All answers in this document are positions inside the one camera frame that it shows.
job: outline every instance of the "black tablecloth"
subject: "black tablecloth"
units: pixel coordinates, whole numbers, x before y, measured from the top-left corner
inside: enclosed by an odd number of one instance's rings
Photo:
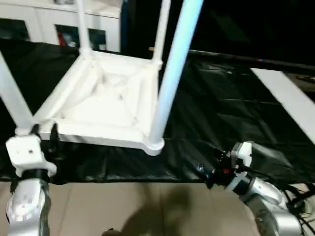
[[[8,40],[0,40],[0,50],[33,114],[78,56],[72,48]],[[2,103],[0,111],[0,180],[9,181],[15,174],[4,142],[14,123]],[[253,169],[283,183],[315,181],[315,146],[248,65],[189,56],[164,139],[155,157],[131,148],[62,143],[51,182],[200,181],[191,166],[210,167],[214,148],[230,150],[244,141],[252,142]]]

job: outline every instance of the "white plastic stool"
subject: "white plastic stool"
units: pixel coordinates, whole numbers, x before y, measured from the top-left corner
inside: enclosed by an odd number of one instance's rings
[[[0,55],[0,95],[17,128],[41,124],[49,139],[54,122],[62,141],[143,149],[158,155],[203,0],[185,0],[158,97],[158,72],[171,0],[163,0],[152,60],[92,51],[83,0],[77,0],[80,56],[32,117]]]

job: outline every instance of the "beige floor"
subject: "beige floor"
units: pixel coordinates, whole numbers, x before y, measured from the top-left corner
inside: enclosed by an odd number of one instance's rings
[[[252,214],[234,194],[204,184],[73,183],[51,185],[51,236],[257,236]],[[0,183],[0,235],[9,184]]]

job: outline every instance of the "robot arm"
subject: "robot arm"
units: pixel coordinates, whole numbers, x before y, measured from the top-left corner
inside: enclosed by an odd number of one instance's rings
[[[18,182],[7,207],[8,236],[48,236],[48,212],[51,206],[48,177],[57,167],[46,161],[36,134],[15,136],[6,147]]]
[[[274,185],[246,172],[252,160],[250,143],[237,143],[232,152],[221,152],[217,158],[218,162],[211,173],[201,165],[197,167],[208,188],[216,183],[238,194],[253,212],[262,236],[301,235],[301,224],[289,212],[283,193]]]

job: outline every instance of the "cabinet door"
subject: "cabinet door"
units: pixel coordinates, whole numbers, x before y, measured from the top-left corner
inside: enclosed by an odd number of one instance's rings
[[[0,37],[42,42],[36,10],[28,6],[0,4]]]
[[[38,9],[40,26],[47,43],[79,47],[78,16],[75,12]],[[120,52],[120,19],[85,15],[91,47]]]

